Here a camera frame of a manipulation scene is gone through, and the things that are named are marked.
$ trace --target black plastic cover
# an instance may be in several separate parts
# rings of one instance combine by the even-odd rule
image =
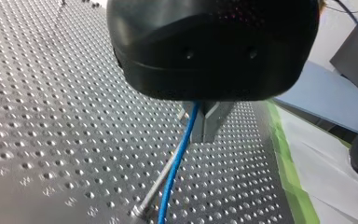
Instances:
[[[290,89],[317,34],[317,0],[110,0],[126,80],[169,100],[262,100]]]

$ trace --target metal surface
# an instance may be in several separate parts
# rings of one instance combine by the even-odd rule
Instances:
[[[173,152],[171,158],[167,161],[161,173],[159,174],[157,180],[154,182],[153,186],[147,192],[145,198],[138,205],[135,205],[132,209],[132,212],[137,217],[145,217],[148,210],[151,209],[152,203],[157,199],[158,192],[162,189],[163,184],[165,183],[165,179],[168,177],[170,173],[171,167],[173,165],[173,161],[176,158],[180,149],[180,144],[176,147],[176,150]]]
[[[180,109],[126,84],[103,9],[0,0],[0,224],[127,223],[180,141]],[[169,223],[293,222],[264,113],[236,104],[213,144],[190,146]]]

